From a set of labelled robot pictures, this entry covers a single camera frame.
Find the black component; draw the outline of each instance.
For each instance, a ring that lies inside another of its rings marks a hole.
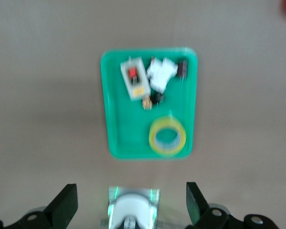
[[[164,100],[164,95],[160,92],[156,92],[151,96],[151,101],[153,104],[159,105]]]
[[[177,76],[182,80],[187,77],[187,60],[182,60],[178,62]]]
[[[195,182],[186,183],[186,206],[193,224],[186,229],[279,229],[262,215],[247,215],[242,222],[222,209],[210,208]]]
[[[68,184],[45,208],[24,215],[19,221],[0,229],[66,229],[78,208],[76,184]]]

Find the red object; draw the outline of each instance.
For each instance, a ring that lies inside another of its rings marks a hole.
[[[134,77],[137,76],[137,69],[135,67],[130,68],[128,70],[128,73],[129,73],[130,78],[133,79]]]

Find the capacitor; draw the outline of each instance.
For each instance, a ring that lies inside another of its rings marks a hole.
[[[144,110],[151,110],[152,109],[153,103],[151,101],[150,96],[148,96],[142,100],[142,106],[143,106]]]
[[[159,105],[164,100],[164,95],[160,92],[156,92],[151,96],[151,101],[153,104]]]
[[[178,62],[177,76],[180,77],[181,80],[184,80],[187,77],[187,60]]]

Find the yellow label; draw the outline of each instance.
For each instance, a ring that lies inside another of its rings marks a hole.
[[[134,95],[135,97],[138,97],[138,96],[140,96],[140,95],[143,95],[143,94],[144,94],[144,91],[145,91],[144,87],[135,88],[135,89],[133,90],[133,95]]]

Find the screw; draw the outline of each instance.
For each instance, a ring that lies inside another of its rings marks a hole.
[[[253,216],[253,217],[251,218],[251,220],[252,220],[254,223],[256,223],[256,224],[263,224],[263,223],[264,223],[264,222],[262,221],[262,219],[259,218],[259,217],[257,217],[257,216]]]
[[[33,219],[36,219],[37,218],[37,215],[33,214],[33,215],[30,215],[29,217],[27,217],[27,220],[33,220]]]
[[[218,210],[218,209],[214,209],[214,210],[212,211],[212,213],[213,213],[213,215],[215,215],[215,216],[222,216],[221,211]]]

